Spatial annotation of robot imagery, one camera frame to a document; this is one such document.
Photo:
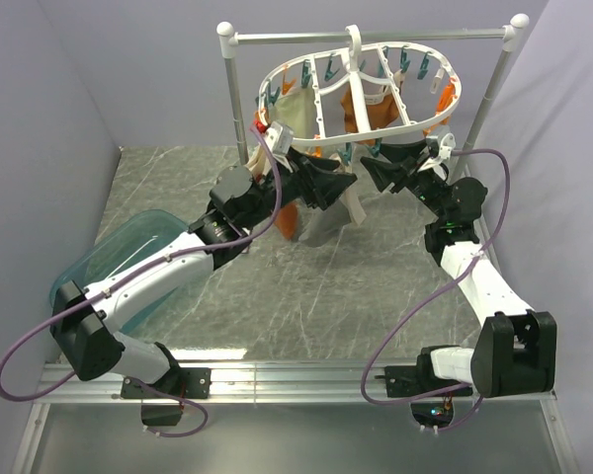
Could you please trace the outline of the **grey underwear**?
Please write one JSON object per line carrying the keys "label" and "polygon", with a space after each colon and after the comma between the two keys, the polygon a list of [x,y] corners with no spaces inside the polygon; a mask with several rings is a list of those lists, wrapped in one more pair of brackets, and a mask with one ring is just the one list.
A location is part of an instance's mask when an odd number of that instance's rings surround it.
{"label": "grey underwear", "polygon": [[296,241],[317,248],[338,237],[345,226],[360,226],[365,219],[366,213],[357,194],[357,183],[354,183],[327,209],[317,209],[302,227]]}

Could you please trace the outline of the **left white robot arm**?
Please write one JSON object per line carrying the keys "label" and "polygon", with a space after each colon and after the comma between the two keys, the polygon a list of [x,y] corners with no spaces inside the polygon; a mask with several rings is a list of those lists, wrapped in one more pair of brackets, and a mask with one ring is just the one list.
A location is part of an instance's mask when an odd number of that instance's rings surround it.
{"label": "left white robot arm", "polygon": [[182,370],[161,343],[147,344],[123,333],[123,326],[179,286],[203,285],[212,273],[238,257],[250,230],[273,211],[301,199],[325,209],[357,180],[332,159],[311,158],[290,149],[278,176],[256,178],[244,166],[224,169],[210,191],[205,214],[155,254],[122,273],[81,287],[70,280],[53,300],[53,312],[70,315],[50,333],[75,375],[90,381],[106,373],[138,379],[156,396],[173,394]]}

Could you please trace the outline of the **teal clip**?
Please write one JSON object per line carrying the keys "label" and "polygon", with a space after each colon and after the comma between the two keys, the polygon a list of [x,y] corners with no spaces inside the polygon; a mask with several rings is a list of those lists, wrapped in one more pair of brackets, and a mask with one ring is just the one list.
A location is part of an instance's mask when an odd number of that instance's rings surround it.
{"label": "teal clip", "polygon": [[374,143],[367,145],[366,148],[372,157],[379,157],[381,154],[381,139],[375,139]]}
{"label": "teal clip", "polygon": [[343,149],[337,150],[337,154],[345,166],[349,166],[351,164],[353,149],[353,144],[351,142],[347,142]]}

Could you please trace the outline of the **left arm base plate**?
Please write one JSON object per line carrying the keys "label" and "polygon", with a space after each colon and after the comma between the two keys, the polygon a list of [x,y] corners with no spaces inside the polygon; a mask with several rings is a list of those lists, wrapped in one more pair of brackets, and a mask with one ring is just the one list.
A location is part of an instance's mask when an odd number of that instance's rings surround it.
{"label": "left arm base plate", "polygon": [[205,400],[209,398],[212,370],[208,367],[174,367],[153,384],[127,377],[121,389],[122,399]]}

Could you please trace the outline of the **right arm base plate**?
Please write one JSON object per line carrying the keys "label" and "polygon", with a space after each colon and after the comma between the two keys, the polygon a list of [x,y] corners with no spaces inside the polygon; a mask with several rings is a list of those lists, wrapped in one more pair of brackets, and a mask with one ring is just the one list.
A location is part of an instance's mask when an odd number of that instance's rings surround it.
{"label": "right arm base plate", "polygon": [[437,378],[430,370],[416,365],[387,365],[383,368],[383,375],[377,375],[376,379],[384,382],[386,397],[390,399],[408,398],[445,388],[449,388],[449,394],[454,397],[472,394],[469,386],[454,390],[458,384],[456,380]]}

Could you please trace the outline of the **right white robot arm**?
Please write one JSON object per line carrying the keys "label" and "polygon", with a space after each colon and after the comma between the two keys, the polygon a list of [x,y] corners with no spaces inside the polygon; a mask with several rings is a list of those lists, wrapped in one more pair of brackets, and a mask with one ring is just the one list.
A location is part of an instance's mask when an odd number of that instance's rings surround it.
{"label": "right white robot arm", "polygon": [[474,224],[481,216],[487,188],[474,177],[447,182],[442,159],[449,145],[429,140],[384,144],[382,158],[362,158],[379,191],[410,191],[436,219],[424,232],[427,252],[452,282],[438,295],[458,287],[481,328],[472,349],[435,346],[421,350],[408,379],[387,368],[391,398],[421,399],[476,391],[484,398],[549,392],[555,379],[557,325],[508,285],[487,257]]}

